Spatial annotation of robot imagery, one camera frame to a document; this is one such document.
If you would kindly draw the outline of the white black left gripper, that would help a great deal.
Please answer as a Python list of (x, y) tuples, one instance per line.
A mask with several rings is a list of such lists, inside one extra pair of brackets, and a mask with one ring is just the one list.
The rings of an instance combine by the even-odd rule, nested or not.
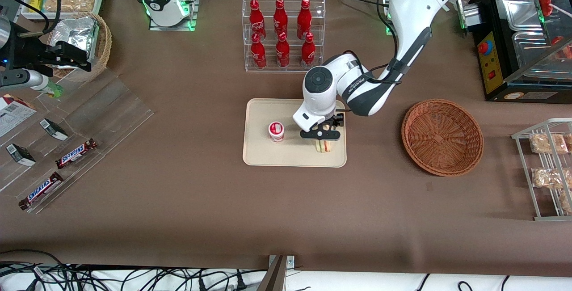
[(301, 129), (299, 136), (303, 139), (314, 139), (314, 145), (317, 145), (316, 139), (337, 139), (332, 143), (341, 143), (341, 132), (337, 128), (345, 126), (345, 114), (340, 111), (334, 110), (334, 114), (326, 118), (311, 114), (306, 104), (303, 104), (294, 113), (293, 120)]

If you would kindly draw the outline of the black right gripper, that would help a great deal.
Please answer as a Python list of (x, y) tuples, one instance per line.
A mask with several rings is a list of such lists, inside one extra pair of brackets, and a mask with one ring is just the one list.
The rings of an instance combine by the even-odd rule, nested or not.
[(86, 51), (65, 41), (43, 44), (36, 37), (16, 37), (16, 68), (32, 69), (44, 65), (72, 66), (90, 72)]

